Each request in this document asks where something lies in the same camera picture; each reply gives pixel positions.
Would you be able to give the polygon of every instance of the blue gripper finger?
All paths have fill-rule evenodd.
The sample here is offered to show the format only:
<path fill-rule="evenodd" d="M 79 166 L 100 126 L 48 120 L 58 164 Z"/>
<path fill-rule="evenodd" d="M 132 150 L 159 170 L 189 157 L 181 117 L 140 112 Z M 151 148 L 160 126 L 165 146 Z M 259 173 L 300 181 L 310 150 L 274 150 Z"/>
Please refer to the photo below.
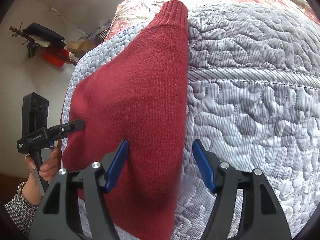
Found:
<path fill-rule="evenodd" d="M 205 186 L 213 192 L 216 188 L 216 184 L 214 182 L 214 173 L 213 170 L 205 157 L 204 153 L 206 150 L 204 149 L 203 145 L 201 144 L 199 139 L 196 139 L 192 143 L 192 154 L 196 160 L 198 165 L 202 180 Z"/>
<path fill-rule="evenodd" d="M 116 156 L 114 157 L 107 173 L 105 174 L 106 192 L 110 192 L 116 186 L 128 154 L 129 144 L 127 141 L 123 140 L 121 145 L 118 147 Z"/>

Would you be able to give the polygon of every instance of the gray quilted fabric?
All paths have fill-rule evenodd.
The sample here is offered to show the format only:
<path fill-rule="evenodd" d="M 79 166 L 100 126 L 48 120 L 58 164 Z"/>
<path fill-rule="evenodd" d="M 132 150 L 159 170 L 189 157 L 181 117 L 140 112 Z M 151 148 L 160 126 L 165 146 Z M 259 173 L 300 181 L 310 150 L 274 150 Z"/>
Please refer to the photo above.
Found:
<path fill-rule="evenodd" d="M 78 82 L 116 57 L 147 24 L 122 31 L 79 61 L 63 122 Z M 186 140 L 172 239 L 200 239 L 215 200 L 191 153 L 195 138 L 237 169 L 262 169 L 295 236 L 320 201 L 319 27 L 253 3 L 192 8 L 188 27 Z M 237 233 L 241 204 L 239 190 L 229 237 Z M 117 231 L 121 239 L 136 240 Z"/>

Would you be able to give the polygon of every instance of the knit fabric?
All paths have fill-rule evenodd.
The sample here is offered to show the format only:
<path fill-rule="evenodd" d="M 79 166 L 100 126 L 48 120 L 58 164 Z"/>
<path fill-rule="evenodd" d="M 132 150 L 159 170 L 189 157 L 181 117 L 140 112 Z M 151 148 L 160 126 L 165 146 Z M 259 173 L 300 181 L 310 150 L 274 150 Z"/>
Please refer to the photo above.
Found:
<path fill-rule="evenodd" d="M 84 169 L 122 139 L 129 142 L 118 184 L 105 199 L 113 222 L 141 240 L 170 239 L 173 229 L 185 138 L 187 16 L 183 3 L 165 3 L 123 52 L 77 85 L 70 105 L 69 121 L 81 118 L 86 126 L 68 136 L 65 168 Z"/>
<path fill-rule="evenodd" d="M 38 206 L 30 204 L 30 202 L 24 198 L 22 189 L 25 184 L 25 182 L 19 184 L 14 198 L 4 205 L 4 208 L 19 230 L 28 236 Z"/>

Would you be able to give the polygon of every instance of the hand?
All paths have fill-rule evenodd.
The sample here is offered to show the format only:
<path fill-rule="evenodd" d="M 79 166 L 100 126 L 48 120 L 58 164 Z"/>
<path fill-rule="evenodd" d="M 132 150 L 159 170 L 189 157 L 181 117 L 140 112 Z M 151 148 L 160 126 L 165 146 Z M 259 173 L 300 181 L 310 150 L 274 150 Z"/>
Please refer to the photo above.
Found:
<path fill-rule="evenodd" d="M 60 151 L 57 147 L 52 147 L 50 158 L 47 161 L 45 161 L 40 167 L 39 175 L 43 177 L 46 181 L 51 181 L 55 174 L 57 174 L 58 172 L 59 152 Z M 27 183 L 22 189 L 22 194 L 26 200 L 28 200 L 32 205 L 36 206 L 39 205 L 42 198 L 40 194 L 40 189 L 36 182 L 36 178 L 33 175 L 36 165 L 33 159 L 30 157 L 30 155 L 26 156 L 26 162 L 31 173 L 29 175 Z"/>

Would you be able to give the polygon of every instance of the silver screw head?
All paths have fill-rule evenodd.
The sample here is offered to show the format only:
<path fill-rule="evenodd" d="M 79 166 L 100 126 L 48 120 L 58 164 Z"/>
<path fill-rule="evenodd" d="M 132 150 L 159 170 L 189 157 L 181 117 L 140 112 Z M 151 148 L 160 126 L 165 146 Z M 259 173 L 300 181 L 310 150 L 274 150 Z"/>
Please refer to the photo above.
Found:
<path fill-rule="evenodd" d="M 227 168 L 229 168 L 229 163 L 222 162 L 222 163 L 220 163 L 220 167 L 223 169 L 227 169 Z"/>
<path fill-rule="evenodd" d="M 62 168 L 62 169 L 59 170 L 59 174 L 60 175 L 64 175 L 66 173 L 67 173 L 67 170 L 65 168 Z"/>
<path fill-rule="evenodd" d="M 262 174 L 262 171 L 260 169 L 254 169 L 254 174 L 260 176 Z"/>
<path fill-rule="evenodd" d="M 97 169 L 101 166 L 101 163 L 100 162 L 94 162 L 91 164 L 91 167 L 94 168 L 94 169 Z"/>

